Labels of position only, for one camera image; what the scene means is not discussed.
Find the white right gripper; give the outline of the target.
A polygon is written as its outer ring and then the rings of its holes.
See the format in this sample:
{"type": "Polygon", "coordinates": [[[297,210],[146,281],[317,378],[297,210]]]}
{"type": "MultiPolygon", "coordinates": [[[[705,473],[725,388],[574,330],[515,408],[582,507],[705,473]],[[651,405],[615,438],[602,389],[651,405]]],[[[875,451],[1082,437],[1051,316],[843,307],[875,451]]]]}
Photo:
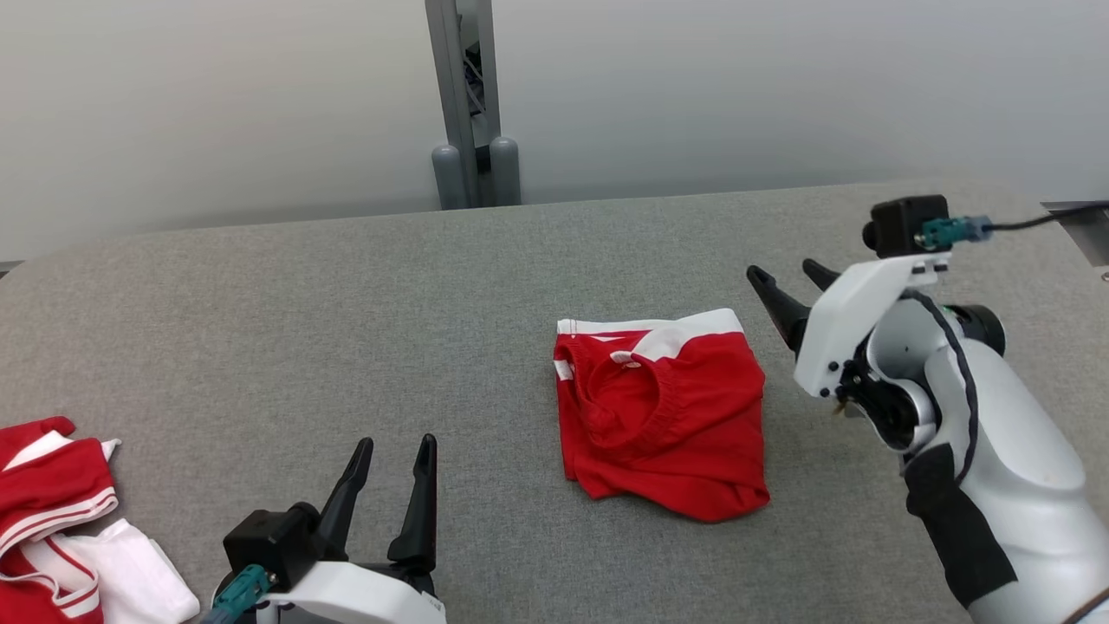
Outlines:
{"type": "Polygon", "coordinates": [[[868,419],[895,453],[915,453],[937,433],[940,416],[924,380],[925,364],[947,347],[946,317],[926,305],[950,253],[856,263],[834,272],[801,260],[820,299],[801,304],[757,265],[746,269],[769,319],[788,352],[794,379],[812,396],[832,396],[848,415],[868,419]]]}

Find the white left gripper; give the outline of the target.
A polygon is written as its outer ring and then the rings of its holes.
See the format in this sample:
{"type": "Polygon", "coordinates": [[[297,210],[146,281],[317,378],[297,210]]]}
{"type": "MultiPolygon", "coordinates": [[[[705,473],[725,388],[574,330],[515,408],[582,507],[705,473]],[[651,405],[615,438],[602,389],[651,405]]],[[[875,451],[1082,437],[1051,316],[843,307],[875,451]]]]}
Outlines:
{"type": "Polygon", "coordinates": [[[372,470],[373,440],[366,436],[333,487],[315,531],[321,560],[289,592],[269,592],[260,601],[292,604],[338,623],[446,623],[435,596],[433,570],[438,557],[438,441],[424,434],[413,462],[413,492],[399,535],[387,550],[391,564],[368,569],[346,552],[353,511],[372,470]]]}

